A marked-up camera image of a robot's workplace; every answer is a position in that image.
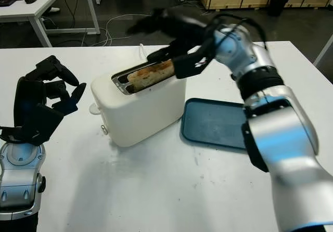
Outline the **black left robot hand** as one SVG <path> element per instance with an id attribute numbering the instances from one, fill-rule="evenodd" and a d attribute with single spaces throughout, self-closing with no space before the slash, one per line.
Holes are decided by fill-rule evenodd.
<path id="1" fill-rule="evenodd" d="M 60 99 L 51 109 L 62 115 L 77 111 L 77 104 L 86 88 L 76 76 L 51 55 L 36 64 L 17 83 L 14 101 L 14 126 L 23 126 L 37 105 L 45 106 L 47 99 Z"/>

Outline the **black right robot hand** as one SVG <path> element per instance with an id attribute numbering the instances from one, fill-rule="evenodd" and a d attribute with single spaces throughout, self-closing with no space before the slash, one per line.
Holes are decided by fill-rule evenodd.
<path id="1" fill-rule="evenodd" d="M 162 62 L 186 54 L 201 45 L 209 20 L 197 10 L 180 7 L 155 8 L 150 16 L 138 20 L 127 34 L 151 34 L 161 31 L 173 41 L 165 48 L 147 56 L 149 62 Z"/>

